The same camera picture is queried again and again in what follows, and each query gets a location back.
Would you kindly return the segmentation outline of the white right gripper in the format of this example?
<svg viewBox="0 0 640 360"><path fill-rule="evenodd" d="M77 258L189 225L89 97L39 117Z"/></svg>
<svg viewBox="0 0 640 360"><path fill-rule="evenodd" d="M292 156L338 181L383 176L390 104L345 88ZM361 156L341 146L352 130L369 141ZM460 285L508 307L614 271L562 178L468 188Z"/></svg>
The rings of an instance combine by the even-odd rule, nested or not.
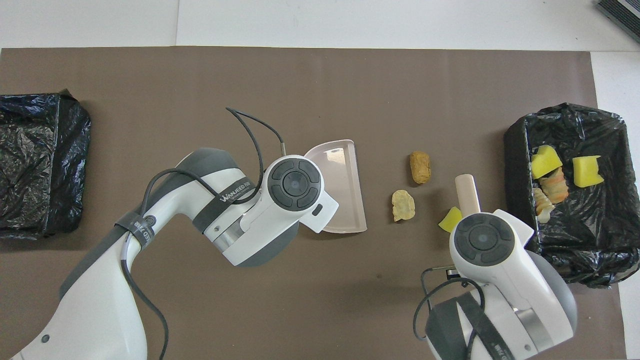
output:
<svg viewBox="0 0 640 360"><path fill-rule="evenodd" d="M505 220L514 230L515 235L517 236L521 248L526 248L528 242L533 237L535 231L528 224L521 221L521 219L516 216L506 212L502 209L494 210L494 215L500 217ZM461 275L458 273L457 269L451 268L446 270L446 278L448 279L457 279L461 278Z"/></svg>

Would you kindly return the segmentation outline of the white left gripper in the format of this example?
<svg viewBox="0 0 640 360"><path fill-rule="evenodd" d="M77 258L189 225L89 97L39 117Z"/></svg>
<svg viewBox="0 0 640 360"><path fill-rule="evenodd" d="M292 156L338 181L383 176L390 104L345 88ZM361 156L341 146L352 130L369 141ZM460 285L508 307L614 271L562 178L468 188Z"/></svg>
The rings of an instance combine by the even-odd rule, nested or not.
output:
<svg viewBox="0 0 640 360"><path fill-rule="evenodd" d="M322 232L339 209L339 203L326 191L322 191L317 201L299 219L299 223L314 233Z"/></svg>

